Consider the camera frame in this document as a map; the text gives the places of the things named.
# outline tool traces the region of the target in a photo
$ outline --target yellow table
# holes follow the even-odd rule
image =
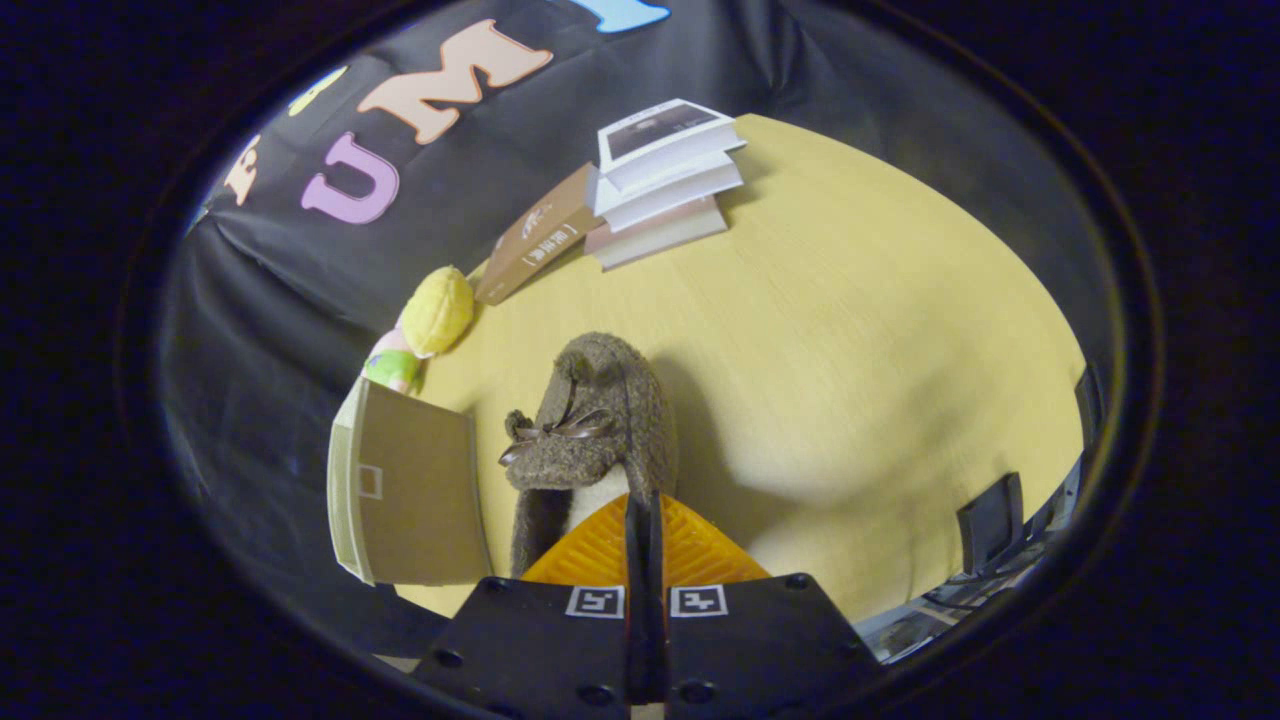
[[[756,115],[737,129],[728,232],[607,274],[571,251],[479,306],[421,397],[475,418],[504,574],[503,416],[536,411],[568,340],[627,340],[676,407],[676,497],[856,621],[959,571],[956,510],[1006,471],[1027,514],[1050,497],[1082,450],[1084,357],[1030,270],[951,201],[823,136]],[[452,615],[471,585],[397,589]]]

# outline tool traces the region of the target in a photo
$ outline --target book cover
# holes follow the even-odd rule
[[[742,176],[733,160],[722,151],[709,152],[668,170],[660,179],[622,192],[607,178],[596,188],[595,213],[609,223],[613,232],[623,231],[654,215],[684,205],[698,197],[714,195],[742,184]]]
[[[582,165],[502,233],[476,286],[476,300],[498,305],[599,227],[603,220],[591,210],[598,176],[595,165]]]
[[[365,583],[490,573],[466,415],[358,378],[334,416],[326,489],[334,555]]]
[[[699,197],[625,231],[600,225],[588,233],[586,252],[608,272],[726,229],[728,225],[716,197]]]
[[[746,145],[733,119],[687,100],[668,100],[600,128],[600,172],[621,191],[687,158]]]

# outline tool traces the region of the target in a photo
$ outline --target brown book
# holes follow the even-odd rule
[[[485,305],[502,302],[534,273],[599,227],[604,220],[591,211],[596,181],[595,165],[582,165],[502,233],[476,287],[476,300]]]
[[[328,486],[334,555],[361,580],[490,574],[471,418],[358,378],[333,420]]]

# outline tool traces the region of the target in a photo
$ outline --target yellow plush toy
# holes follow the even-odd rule
[[[396,327],[413,355],[430,357],[448,350],[467,329],[474,302],[467,278],[452,265],[440,268],[417,286]]]
[[[408,392],[422,360],[448,350],[471,324],[472,305],[471,286],[457,268],[426,275],[396,328],[374,345],[361,373],[397,392]]]

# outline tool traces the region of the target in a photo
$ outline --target letter m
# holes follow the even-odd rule
[[[440,45],[440,70],[408,73],[388,78],[356,106],[361,113],[385,110],[417,131],[419,145],[426,145],[458,122],[460,113],[438,110],[428,100],[479,102],[483,94],[475,69],[488,77],[489,87],[504,87],[550,61],[547,50],[530,50],[493,28],[494,20],[480,20]]]

